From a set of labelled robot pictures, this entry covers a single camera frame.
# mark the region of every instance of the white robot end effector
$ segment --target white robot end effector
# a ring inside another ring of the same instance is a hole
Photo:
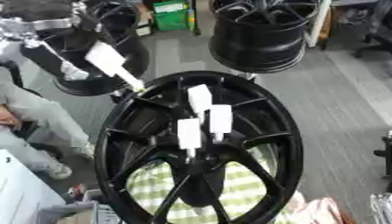
[[[34,17],[32,18],[32,15],[35,15],[34,10],[22,10],[22,12],[18,11],[17,13],[10,10],[17,8],[17,5],[15,5],[17,1],[5,0],[1,4],[0,40],[22,42],[22,54],[56,77],[63,78],[66,81],[85,80],[89,76],[89,73],[79,69],[73,63],[58,55],[50,45],[44,40],[39,39],[37,32],[72,29],[73,27],[99,32],[101,29],[98,28],[102,26],[97,20],[94,21],[92,18],[89,19],[90,17],[82,16],[87,14],[87,6],[83,2],[72,3],[67,0],[52,0],[52,2],[62,2],[65,5],[65,11],[67,11],[67,3],[71,4],[68,17],[64,17],[64,15],[63,17],[42,17],[38,15],[35,18],[39,18],[39,20],[34,20]],[[22,18],[24,12],[29,14],[26,17],[30,21]]]

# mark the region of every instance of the pink cloth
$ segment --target pink cloth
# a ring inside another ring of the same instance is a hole
[[[331,198],[306,203],[304,196],[296,192],[286,208],[292,212],[293,224],[344,224],[338,205]]]

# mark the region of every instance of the person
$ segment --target person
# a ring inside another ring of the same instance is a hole
[[[32,148],[13,129],[21,121],[37,122],[68,144],[74,153],[94,159],[95,147],[88,135],[56,101],[49,101],[12,83],[0,82],[0,149],[8,150],[33,172],[45,172],[53,179],[66,179],[71,168]]]

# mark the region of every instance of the checkered fabric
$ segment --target checkered fabric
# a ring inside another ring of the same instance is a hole
[[[267,161],[259,159],[260,165],[270,172]],[[174,187],[172,171],[167,163],[151,164],[134,172],[128,179],[127,190],[146,211],[154,214],[165,196]],[[265,195],[263,182],[241,164],[231,162],[226,166],[226,178],[220,202],[231,219],[252,209]],[[168,213],[171,223],[213,224],[218,223],[212,206],[192,207],[177,199]],[[276,217],[275,224],[290,224],[287,212]]]

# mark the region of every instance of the floor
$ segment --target floor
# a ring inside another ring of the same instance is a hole
[[[229,72],[207,50],[214,18],[200,1],[203,34],[160,32],[143,38],[150,50],[150,67],[143,77],[186,70]],[[392,60],[371,52],[352,56],[361,45],[356,30],[340,27],[326,51],[308,49],[303,60],[281,73],[258,76],[256,82],[276,95],[293,114],[304,139],[304,176],[299,190],[308,200],[332,197],[357,223],[371,223],[370,193],[383,192],[384,163],[373,156],[381,136],[392,125]],[[75,97],[61,93],[50,77],[30,61],[20,59],[26,84],[44,97],[61,102],[80,126],[96,139],[102,122],[115,106],[108,96]],[[66,160],[75,170],[71,179],[52,183],[58,191],[80,181],[94,182],[92,166],[77,158]]]

